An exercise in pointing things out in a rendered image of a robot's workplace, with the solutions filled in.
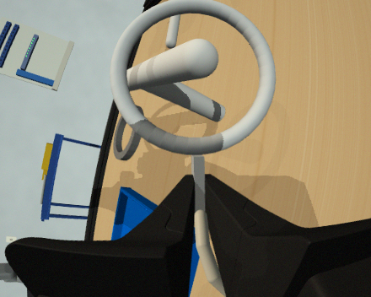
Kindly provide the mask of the blue tray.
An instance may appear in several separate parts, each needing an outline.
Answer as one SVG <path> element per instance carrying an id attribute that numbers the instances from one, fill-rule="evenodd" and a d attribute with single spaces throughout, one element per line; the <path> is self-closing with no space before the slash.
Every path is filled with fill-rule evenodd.
<path id="1" fill-rule="evenodd" d="M 139 206 L 138 206 L 139 205 Z M 151 202 L 130 187 L 121 186 L 114 220 L 111 240 L 120 239 L 139 223 L 141 223 L 158 205 Z M 146 211 L 145 211 L 146 210 Z M 191 276 L 189 296 L 196 275 L 199 262 L 199 255 L 196 249 L 195 227 L 193 235 L 193 246 L 191 256 Z"/>

